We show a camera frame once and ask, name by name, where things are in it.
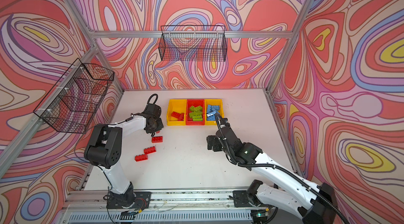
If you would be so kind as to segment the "red lego brick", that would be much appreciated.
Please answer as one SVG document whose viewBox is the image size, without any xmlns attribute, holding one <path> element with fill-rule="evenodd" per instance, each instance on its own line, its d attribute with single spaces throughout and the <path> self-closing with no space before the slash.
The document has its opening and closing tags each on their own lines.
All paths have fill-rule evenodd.
<svg viewBox="0 0 404 224">
<path fill-rule="evenodd" d="M 145 155 L 150 155 L 150 154 L 155 153 L 155 152 L 156 152 L 156 147 L 155 146 L 152 146 L 152 147 L 144 149 L 144 154 Z"/>
<path fill-rule="evenodd" d="M 181 114 L 180 114 L 180 113 L 177 113 L 177 112 L 175 112 L 175 111 L 173 111 L 173 112 L 171 113 L 171 116 L 172 116 L 173 118 L 179 119 L 179 118 L 181 117 Z"/>
<path fill-rule="evenodd" d="M 146 161 L 148 159 L 147 154 L 142 154 L 142 155 L 137 155 L 135 156 L 135 161 L 140 162 L 140 161 Z"/>
<path fill-rule="evenodd" d="M 157 136 L 157 137 L 153 137 L 151 139 L 151 142 L 156 144 L 156 143 L 162 143 L 163 142 L 163 136 Z"/>
<path fill-rule="evenodd" d="M 181 113 L 180 116 L 178 117 L 178 121 L 184 121 L 184 117 L 185 117 L 185 114 Z"/>
</svg>

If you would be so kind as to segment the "green lego brick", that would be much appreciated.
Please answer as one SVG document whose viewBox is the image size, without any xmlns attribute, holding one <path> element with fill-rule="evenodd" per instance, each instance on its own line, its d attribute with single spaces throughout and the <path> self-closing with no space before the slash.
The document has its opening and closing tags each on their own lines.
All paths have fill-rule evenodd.
<svg viewBox="0 0 404 224">
<path fill-rule="evenodd" d="M 201 111 L 194 111 L 188 114 L 190 118 L 194 118 L 196 116 L 202 116 L 202 112 Z"/>
<path fill-rule="evenodd" d="M 189 108 L 189 110 L 192 111 L 192 112 L 201 112 L 201 111 L 203 111 L 203 107 L 202 106 L 197 106 L 197 107 L 191 106 Z"/>
</svg>

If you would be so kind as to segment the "small green lego front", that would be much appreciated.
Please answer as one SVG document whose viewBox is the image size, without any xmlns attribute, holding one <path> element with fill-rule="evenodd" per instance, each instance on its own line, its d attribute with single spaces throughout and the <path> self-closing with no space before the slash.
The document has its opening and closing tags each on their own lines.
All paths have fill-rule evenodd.
<svg viewBox="0 0 404 224">
<path fill-rule="evenodd" d="M 193 121 L 203 121 L 202 116 L 193 117 Z"/>
</svg>

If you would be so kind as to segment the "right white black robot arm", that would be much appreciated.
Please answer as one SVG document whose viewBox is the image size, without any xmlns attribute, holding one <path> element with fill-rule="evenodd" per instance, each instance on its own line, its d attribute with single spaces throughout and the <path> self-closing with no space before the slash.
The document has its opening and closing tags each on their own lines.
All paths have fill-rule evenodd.
<svg viewBox="0 0 404 224">
<path fill-rule="evenodd" d="M 318 185 L 274 161 L 261 148 L 243 143 L 232 130 L 228 120 L 214 114 L 215 135 L 207 136 L 208 149 L 222 151 L 234 166 L 255 172 L 273 182 L 268 186 L 254 180 L 247 193 L 247 204 L 253 207 L 273 206 L 287 211 L 304 224 L 332 224 L 336 217 L 347 224 L 348 218 L 338 208 L 335 190 L 327 183 Z"/>
</svg>

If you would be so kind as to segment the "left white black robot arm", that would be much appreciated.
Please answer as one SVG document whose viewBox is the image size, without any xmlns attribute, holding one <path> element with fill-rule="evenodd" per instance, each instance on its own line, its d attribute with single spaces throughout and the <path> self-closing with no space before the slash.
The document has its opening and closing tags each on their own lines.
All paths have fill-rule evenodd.
<svg viewBox="0 0 404 224">
<path fill-rule="evenodd" d="M 133 184 L 124 174 L 120 163 L 123 138 L 139 130 L 154 137 L 164 128 L 162 109 L 156 104 L 157 101 L 158 94 L 154 93 L 149 97 L 144 111 L 133 113 L 119 123 L 96 125 L 84 151 L 85 160 L 99 167 L 109 183 L 108 201 L 121 208 L 130 208 L 136 201 Z"/>
</svg>

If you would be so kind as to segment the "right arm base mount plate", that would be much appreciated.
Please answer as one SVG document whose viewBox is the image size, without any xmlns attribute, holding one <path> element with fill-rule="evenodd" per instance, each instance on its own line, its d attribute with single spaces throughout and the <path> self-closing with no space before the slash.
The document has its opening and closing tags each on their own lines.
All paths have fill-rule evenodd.
<svg viewBox="0 0 404 224">
<path fill-rule="evenodd" d="M 234 206 L 236 208 L 267 208 L 268 205 L 253 202 L 252 199 L 248 197 L 248 193 L 246 190 L 234 190 L 233 194 L 229 196 L 231 200 L 233 200 Z"/>
</svg>

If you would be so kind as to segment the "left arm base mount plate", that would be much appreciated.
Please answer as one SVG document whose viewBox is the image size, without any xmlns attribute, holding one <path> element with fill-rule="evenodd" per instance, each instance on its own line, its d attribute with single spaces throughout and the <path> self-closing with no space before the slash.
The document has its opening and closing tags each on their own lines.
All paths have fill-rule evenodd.
<svg viewBox="0 0 404 224">
<path fill-rule="evenodd" d="M 103 199 L 107 202 L 107 209 L 144 210 L 150 205 L 151 195 L 150 191 L 136 191 L 129 197 L 109 192 Z"/>
</svg>

